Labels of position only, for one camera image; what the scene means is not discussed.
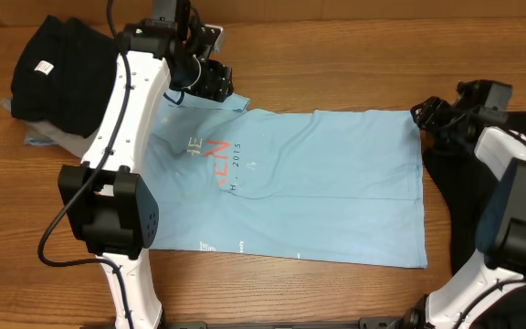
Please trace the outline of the light blue printed t-shirt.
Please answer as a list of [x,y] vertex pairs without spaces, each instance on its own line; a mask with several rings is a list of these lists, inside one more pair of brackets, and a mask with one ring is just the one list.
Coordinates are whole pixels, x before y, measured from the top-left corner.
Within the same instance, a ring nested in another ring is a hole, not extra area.
[[275,113],[168,92],[146,149],[154,249],[424,268],[407,111]]

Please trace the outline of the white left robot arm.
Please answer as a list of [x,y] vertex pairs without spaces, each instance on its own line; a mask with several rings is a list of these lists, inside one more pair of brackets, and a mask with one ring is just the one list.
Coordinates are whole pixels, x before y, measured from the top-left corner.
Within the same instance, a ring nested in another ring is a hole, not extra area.
[[79,165],[65,165],[58,189],[74,237],[104,270],[115,328],[163,328],[149,259],[159,224],[157,202],[142,177],[157,109],[168,90],[224,101],[231,68],[210,58],[222,27],[193,20],[187,28],[148,20],[117,36],[120,51],[107,109]]

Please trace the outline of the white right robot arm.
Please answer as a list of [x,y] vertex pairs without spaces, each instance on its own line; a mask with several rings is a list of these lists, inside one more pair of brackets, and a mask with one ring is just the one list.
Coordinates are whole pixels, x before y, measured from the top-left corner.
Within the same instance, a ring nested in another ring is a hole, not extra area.
[[526,328],[526,112],[432,97],[411,110],[435,141],[426,170],[451,218],[452,278],[395,328]]

